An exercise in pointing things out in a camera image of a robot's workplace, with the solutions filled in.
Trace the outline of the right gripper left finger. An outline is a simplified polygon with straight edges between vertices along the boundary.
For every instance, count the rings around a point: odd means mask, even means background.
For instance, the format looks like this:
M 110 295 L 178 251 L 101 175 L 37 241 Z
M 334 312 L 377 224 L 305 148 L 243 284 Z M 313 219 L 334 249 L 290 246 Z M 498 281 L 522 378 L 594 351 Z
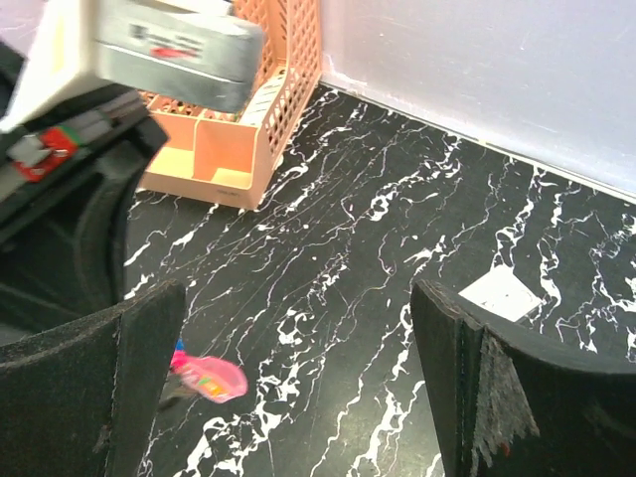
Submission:
M 136 475 L 185 311 L 167 281 L 40 333 L 2 325 L 2 475 Z

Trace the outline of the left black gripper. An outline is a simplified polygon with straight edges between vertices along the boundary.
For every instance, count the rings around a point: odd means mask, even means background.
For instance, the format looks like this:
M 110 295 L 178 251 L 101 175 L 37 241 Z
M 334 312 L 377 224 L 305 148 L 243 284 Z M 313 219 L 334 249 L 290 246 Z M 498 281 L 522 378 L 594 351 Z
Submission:
M 127 215 L 166 133 L 111 84 L 1 137 L 1 339 L 12 343 L 124 295 Z

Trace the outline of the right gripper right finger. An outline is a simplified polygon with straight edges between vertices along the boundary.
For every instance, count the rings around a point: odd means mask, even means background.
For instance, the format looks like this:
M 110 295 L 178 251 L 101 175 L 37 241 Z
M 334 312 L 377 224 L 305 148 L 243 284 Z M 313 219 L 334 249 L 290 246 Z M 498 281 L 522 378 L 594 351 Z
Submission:
M 507 321 L 438 282 L 410 295 L 449 476 L 631 476 L 635 367 Z

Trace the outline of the pink strap keyring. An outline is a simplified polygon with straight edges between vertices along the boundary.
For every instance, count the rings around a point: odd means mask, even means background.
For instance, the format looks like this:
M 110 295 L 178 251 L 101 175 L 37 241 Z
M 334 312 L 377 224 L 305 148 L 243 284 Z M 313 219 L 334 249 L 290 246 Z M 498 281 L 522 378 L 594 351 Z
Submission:
M 225 403 L 247 393 L 243 370 L 220 358 L 194 357 L 184 350 L 176 350 L 170 369 L 186 389 L 215 403 Z

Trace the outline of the key with black tag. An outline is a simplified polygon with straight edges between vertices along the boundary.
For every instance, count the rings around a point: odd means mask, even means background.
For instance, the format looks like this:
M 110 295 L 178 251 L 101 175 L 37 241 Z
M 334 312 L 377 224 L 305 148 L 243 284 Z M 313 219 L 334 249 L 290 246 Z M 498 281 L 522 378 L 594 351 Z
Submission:
M 183 383 L 179 375 L 170 373 L 166 377 L 163 391 L 158 403 L 158 412 L 164 412 L 169 408 L 174 407 L 177 403 L 191 398 L 193 391 L 187 388 Z

